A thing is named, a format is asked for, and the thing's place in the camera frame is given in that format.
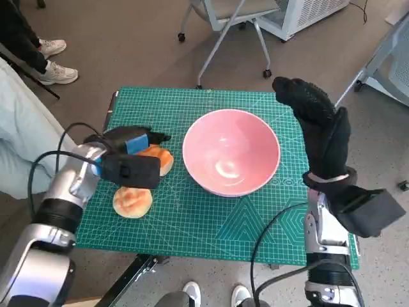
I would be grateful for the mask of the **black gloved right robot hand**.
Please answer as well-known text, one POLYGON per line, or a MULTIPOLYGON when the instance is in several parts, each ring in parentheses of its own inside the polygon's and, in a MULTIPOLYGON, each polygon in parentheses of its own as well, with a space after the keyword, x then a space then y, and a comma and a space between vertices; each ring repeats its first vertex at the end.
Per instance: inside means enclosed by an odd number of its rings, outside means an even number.
POLYGON ((302 79, 276 77, 272 88, 300 124, 309 171, 323 180, 346 175, 351 133, 346 108, 335 108, 321 88, 302 79))

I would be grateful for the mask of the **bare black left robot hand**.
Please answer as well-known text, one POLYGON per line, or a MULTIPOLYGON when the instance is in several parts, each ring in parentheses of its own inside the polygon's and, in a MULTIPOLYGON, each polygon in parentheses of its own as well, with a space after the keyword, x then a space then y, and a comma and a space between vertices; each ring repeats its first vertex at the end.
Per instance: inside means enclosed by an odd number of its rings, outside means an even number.
POLYGON ((104 132, 103 136, 121 154, 137 154, 150 145, 160 145, 171 139, 169 134, 138 125, 116 127, 104 132))

